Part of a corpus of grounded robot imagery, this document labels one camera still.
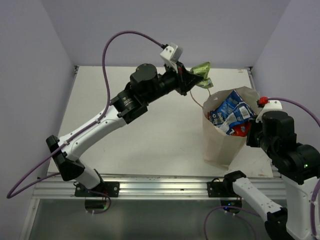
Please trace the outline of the white paper bag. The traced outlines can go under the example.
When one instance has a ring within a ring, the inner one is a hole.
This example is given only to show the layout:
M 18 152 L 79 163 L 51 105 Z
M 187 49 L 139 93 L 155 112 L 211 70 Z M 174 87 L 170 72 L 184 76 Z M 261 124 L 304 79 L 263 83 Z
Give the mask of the white paper bag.
M 203 159 L 208 164 L 227 170 L 246 143 L 246 136 L 228 135 L 214 126 L 208 119 L 208 113 L 216 110 L 232 89 L 210 94 L 200 105 L 202 110 L 202 131 L 204 135 Z

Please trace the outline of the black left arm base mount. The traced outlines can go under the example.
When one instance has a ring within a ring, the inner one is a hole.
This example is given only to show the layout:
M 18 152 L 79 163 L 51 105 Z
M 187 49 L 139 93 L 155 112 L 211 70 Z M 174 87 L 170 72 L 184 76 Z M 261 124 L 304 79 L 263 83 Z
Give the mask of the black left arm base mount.
M 74 182 L 76 197 L 103 197 L 107 195 L 110 198 L 117 198 L 120 191 L 120 183 L 118 181 L 105 181 L 104 183 L 98 184 L 93 189 L 87 189 L 82 184 Z

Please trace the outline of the red Doritos chip bag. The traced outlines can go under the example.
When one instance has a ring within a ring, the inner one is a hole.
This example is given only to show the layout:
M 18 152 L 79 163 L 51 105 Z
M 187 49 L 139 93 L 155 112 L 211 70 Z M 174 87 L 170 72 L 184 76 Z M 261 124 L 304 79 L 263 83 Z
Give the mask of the red Doritos chip bag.
M 235 125 L 231 128 L 229 135 L 235 137 L 246 137 L 250 130 L 250 127 L 251 124 L 249 122 Z

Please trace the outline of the aluminium table frame rail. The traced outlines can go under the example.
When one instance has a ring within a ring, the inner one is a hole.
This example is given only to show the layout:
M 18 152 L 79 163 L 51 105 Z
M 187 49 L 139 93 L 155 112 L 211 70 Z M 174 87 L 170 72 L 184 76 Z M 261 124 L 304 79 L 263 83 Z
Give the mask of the aluminium table frame rail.
M 225 172 L 241 170 L 251 184 L 269 199 L 285 199 L 282 177 L 277 177 L 267 157 L 260 150 L 243 147 L 228 169 L 207 164 L 202 158 L 204 135 L 200 108 L 188 96 L 171 94 L 156 104 L 154 117 L 145 117 L 147 127 L 156 140 L 168 137 L 164 152 L 149 145 L 145 152 L 134 150 L 136 144 L 149 140 L 138 135 L 141 127 L 133 125 L 128 136 L 135 141 L 119 143 L 112 135 L 85 154 L 87 164 L 97 167 L 106 181 L 120 183 L 118 197 L 123 200 L 206 200 L 207 182 Z

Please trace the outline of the small light green packet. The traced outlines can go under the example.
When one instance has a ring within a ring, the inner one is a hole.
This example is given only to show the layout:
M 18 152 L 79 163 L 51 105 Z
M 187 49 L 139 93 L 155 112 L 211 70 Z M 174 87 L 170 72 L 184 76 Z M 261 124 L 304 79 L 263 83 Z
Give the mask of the small light green packet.
M 196 84 L 197 87 L 202 89 L 210 89 L 214 86 L 209 72 L 211 69 L 211 63 L 209 61 L 196 65 L 190 69 L 190 72 L 202 77 L 202 80 Z

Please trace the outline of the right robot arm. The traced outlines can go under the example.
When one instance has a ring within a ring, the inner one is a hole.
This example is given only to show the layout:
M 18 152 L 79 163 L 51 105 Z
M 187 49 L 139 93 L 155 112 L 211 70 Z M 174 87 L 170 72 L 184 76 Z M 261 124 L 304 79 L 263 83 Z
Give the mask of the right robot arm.
M 277 168 L 285 187 L 286 207 L 254 187 L 239 170 L 224 176 L 223 192 L 244 198 L 263 219 L 272 240 L 318 240 L 319 151 L 297 141 L 294 119 L 280 110 L 251 120 L 246 145 L 261 148 Z

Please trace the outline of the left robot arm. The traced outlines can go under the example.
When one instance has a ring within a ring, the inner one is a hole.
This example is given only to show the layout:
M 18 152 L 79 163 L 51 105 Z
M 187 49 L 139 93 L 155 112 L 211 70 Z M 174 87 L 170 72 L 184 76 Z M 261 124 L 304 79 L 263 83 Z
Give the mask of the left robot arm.
M 106 135 L 146 113 L 150 103 L 172 91 L 185 96 L 203 79 L 180 62 L 176 70 L 166 67 L 164 74 L 159 74 L 152 64 L 139 65 L 130 75 L 124 90 L 90 121 L 69 134 L 61 137 L 51 135 L 46 139 L 62 179 L 65 182 L 77 181 L 92 196 L 101 195 L 103 180 L 97 170 L 80 161 L 81 155 Z

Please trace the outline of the blue cookie packet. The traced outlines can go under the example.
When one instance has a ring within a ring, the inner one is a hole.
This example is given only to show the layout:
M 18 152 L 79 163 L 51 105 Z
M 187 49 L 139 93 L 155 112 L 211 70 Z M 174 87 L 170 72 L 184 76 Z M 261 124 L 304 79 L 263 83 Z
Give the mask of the blue cookie packet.
M 250 123 L 255 116 L 253 109 L 233 90 L 216 110 L 207 113 L 207 119 L 218 129 L 229 135 L 231 128 Z

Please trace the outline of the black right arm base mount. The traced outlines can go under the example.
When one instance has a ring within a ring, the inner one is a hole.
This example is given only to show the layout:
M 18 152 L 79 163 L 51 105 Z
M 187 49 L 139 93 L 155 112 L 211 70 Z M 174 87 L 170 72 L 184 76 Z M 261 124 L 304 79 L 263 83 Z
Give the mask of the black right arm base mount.
M 227 190 L 223 181 L 214 178 L 206 183 L 207 195 L 209 198 L 237 198 L 239 197 L 233 191 Z

